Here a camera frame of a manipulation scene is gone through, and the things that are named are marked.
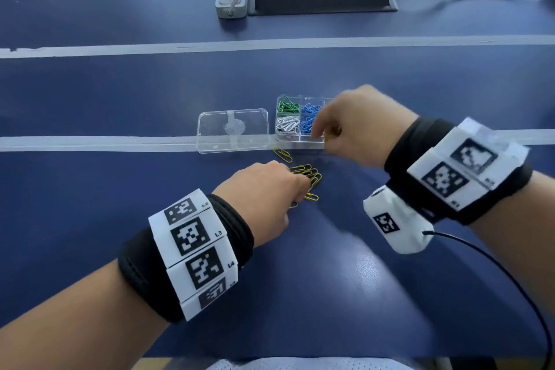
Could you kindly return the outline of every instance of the hand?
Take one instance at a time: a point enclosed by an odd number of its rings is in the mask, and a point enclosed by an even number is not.
[[[292,202],[301,202],[310,188],[306,176],[293,174],[277,161],[259,162],[239,170],[213,193],[224,199],[246,221],[258,247],[279,236],[288,226]]]
[[[368,167],[382,167],[418,115],[370,85],[340,93],[312,125],[312,138],[324,135],[329,153]]]

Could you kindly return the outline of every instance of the person's left hand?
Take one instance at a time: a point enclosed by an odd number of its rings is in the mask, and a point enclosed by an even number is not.
[[[306,176],[293,174],[277,161],[259,162],[239,170],[220,184],[218,195],[246,221],[258,247],[279,236],[288,226],[292,202],[300,202],[310,188]]]

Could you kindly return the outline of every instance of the black cable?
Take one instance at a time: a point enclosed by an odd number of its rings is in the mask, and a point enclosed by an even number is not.
[[[515,279],[514,276],[512,276],[510,274],[510,272],[508,270],[505,269],[505,267],[500,264],[497,259],[495,259],[491,254],[489,254],[488,252],[486,252],[485,250],[479,248],[478,246],[473,245],[471,242],[468,242],[462,238],[458,238],[455,236],[452,236],[451,234],[447,234],[447,233],[438,233],[436,231],[422,231],[422,234],[425,235],[433,235],[433,236],[441,236],[441,237],[447,237],[450,238],[451,240],[456,240],[456,241],[460,241],[461,243],[463,243],[464,245],[467,245],[468,247],[473,248],[474,250],[476,250],[477,252],[483,254],[484,256],[486,256],[490,261],[492,261],[493,263],[495,263],[495,265],[501,269],[503,271],[503,273],[505,275],[507,275],[509,277],[509,279],[513,282],[513,284],[515,284],[515,286],[518,288],[518,290],[520,291],[520,293],[523,295],[523,297],[526,299],[526,301],[532,306],[532,309],[534,309],[534,312],[536,313],[536,316],[539,319],[539,323],[542,324],[542,328],[543,331],[545,332],[545,340],[547,341],[547,352],[545,354],[545,360],[543,361],[543,365],[542,365],[542,370],[547,370],[547,368],[550,366],[551,363],[551,355],[553,354],[553,341],[551,340],[551,332],[549,327],[547,326],[547,323],[545,322],[545,319],[542,316],[542,312],[539,311],[538,306],[536,305],[536,303],[534,303],[534,301],[530,298],[530,296],[526,293],[526,291],[522,288],[522,286],[518,283],[518,281]]]

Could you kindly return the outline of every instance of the clear plastic box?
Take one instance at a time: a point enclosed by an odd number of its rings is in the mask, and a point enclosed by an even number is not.
[[[324,107],[327,103],[331,102],[331,98],[323,98],[323,97],[305,97],[303,95],[280,95],[276,101],[276,122],[275,122],[275,132],[276,132],[276,139],[278,141],[289,141],[289,142],[323,142],[323,138],[320,139],[311,139],[310,132],[303,132],[301,129],[301,125],[291,131],[284,131],[278,128],[278,118],[280,117],[289,117],[289,116],[298,116],[299,123],[306,121],[307,119],[311,119],[316,116],[317,113],[315,112],[306,112],[303,111],[303,107],[310,104],[312,106],[319,106]],[[299,106],[299,112],[294,113],[290,111],[286,112],[279,112],[279,105],[280,101],[284,101],[286,103],[293,103]]]
[[[263,108],[207,111],[199,115],[197,151],[265,149],[270,143],[268,128],[268,112]]]

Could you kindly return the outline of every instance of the black wristband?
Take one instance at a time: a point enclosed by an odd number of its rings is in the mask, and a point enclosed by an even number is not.
[[[245,220],[225,200],[216,195],[207,198],[227,232],[241,269],[253,255],[253,234]],[[178,323],[184,318],[150,227],[125,242],[118,266],[129,285],[156,313],[170,323]]]
[[[462,225],[468,225],[501,199],[522,189],[530,180],[532,169],[528,162],[524,162],[495,190],[488,191],[482,198],[460,211],[454,210],[407,173],[414,162],[437,145],[453,128],[454,124],[446,120],[419,117],[401,136],[387,157],[384,169],[391,179],[386,186],[431,223],[450,218]]]

